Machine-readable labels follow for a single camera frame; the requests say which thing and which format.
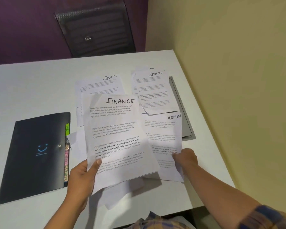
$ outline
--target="plaid shirt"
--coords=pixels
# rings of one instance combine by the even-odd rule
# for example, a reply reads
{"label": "plaid shirt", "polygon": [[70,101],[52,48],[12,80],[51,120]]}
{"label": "plaid shirt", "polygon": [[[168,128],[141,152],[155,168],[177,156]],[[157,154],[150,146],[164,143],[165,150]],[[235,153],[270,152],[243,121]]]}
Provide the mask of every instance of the plaid shirt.
{"label": "plaid shirt", "polygon": [[[239,229],[286,229],[286,214],[265,205],[258,206],[243,219]],[[190,229],[183,223],[164,219],[153,212],[148,217],[139,219],[128,229]]]}

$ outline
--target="office chair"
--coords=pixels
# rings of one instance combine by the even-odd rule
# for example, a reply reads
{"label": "office chair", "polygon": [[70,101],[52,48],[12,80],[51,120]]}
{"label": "office chair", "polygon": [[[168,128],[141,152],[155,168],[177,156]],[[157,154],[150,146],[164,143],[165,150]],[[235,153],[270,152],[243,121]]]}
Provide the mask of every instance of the office chair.
{"label": "office chair", "polygon": [[136,52],[124,1],[55,17],[74,58]]}

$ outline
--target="yellow wall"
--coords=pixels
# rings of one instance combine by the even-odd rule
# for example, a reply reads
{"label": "yellow wall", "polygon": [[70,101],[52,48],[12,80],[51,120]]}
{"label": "yellow wall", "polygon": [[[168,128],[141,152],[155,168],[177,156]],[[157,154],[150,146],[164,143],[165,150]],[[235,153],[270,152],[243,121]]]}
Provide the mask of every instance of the yellow wall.
{"label": "yellow wall", "polygon": [[286,0],[149,0],[146,50],[166,49],[237,188],[286,211]]}

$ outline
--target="person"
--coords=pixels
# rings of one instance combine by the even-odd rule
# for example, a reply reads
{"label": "person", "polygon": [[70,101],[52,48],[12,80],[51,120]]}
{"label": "person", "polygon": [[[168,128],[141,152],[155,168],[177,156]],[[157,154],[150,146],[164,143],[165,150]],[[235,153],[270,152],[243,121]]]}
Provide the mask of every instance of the person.
{"label": "person", "polygon": [[[286,229],[286,214],[261,205],[252,197],[225,184],[198,165],[192,149],[173,154],[181,165],[203,204],[223,229]],[[102,161],[96,160],[87,171],[87,160],[74,167],[69,176],[65,200],[47,223],[45,229],[72,229],[91,195],[95,174]],[[146,220],[139,219],[133,229],[189,229],[186,223],[163,219],[150,213]]]}

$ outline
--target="table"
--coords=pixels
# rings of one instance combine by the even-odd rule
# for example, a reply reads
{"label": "table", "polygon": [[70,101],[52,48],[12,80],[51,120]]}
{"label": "table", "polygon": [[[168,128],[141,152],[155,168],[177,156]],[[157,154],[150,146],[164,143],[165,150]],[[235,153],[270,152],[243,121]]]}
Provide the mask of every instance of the table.
{"label": "table", "polygon": [[[165,68],[174,78],[197,139],[182,142],[192,148],[199,164],[234,186],[197,101],[173,50],[0,65],[0,184],[15,121],[58,112],[71,113],[77,130],[74,84],[93,74],[119,74],[131,93],[130,72],[137,66]],[[70,158],[70,166],[77,164]],[[0,205],[0,228],[43,228],[66,195],[67,188]],[[114,228],[147,217],[202,206],[189,181],[145,180],[145,187],[126,195],[108,211],[104,206],[81,213],[75,228]]]}

